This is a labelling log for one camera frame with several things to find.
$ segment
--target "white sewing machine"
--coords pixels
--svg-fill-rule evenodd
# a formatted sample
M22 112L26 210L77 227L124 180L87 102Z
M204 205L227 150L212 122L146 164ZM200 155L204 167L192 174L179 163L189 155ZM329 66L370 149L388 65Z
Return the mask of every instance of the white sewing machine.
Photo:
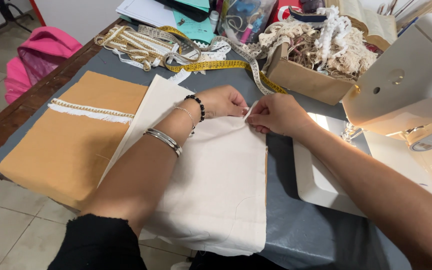
M353 144L357 129L364 129L375 159L432 193L432 14L419 18L377 59L343 98L343 106L351 124L312 117ZM367 151L360 142L358 148ZM301 199L364 216L305 147L295 142L294 153Z

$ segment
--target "white paper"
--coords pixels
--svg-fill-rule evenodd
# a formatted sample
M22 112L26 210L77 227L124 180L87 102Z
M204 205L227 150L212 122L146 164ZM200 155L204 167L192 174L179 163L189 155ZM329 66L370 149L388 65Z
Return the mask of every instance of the white paper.
M148 127L193 92L153 79L106 172ZM260 252L266 242L266 136L243 117L199 123L183 146L145 232L166 242L225 256Z
M124 0L116 12L155 27L176 27L173 9L154 0Z

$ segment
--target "black metal stand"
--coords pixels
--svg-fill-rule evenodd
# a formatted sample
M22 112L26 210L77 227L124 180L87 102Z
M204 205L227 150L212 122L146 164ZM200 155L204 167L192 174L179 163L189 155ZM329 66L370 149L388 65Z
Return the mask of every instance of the black metal stand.
M11 10L9 10L9 7L13 7L15 8L20 16L17 16L16 18L13 16L13 14L11 13ZM1 15L3 16L5 22L0 25L0 29L7 26L9 22L14 22L15 24L17 24L19 27L21 27L22 29L28 31L29 33L32 33L31 30L29 30L28 28L22 26L19 22L17 22L16 20L21 19L23 17L29 17L31 20L34 21L33 16L31 16L30 14L24 14L21 9L19 9L17 6L11 4L11 3L5 3L4 0L0 0L0 12Z

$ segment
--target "pink backpack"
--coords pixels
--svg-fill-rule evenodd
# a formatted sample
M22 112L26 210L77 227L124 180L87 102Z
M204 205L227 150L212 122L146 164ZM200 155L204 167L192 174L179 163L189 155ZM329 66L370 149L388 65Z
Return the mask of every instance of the pink backpack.
M6 101L11 104L81 47L72 36L51 26L39 27L6 65Z

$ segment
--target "hand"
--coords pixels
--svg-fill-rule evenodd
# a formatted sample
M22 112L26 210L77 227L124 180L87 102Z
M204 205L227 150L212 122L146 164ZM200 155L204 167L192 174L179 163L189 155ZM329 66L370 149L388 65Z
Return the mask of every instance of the hand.
M297 138L305 126L315 124L292 95L279 93L261 97L247 121L257 132L273 131L293 138Z
M214 87L195 94L204 105L205 118L244 116L248 107L243 96L231 85Z

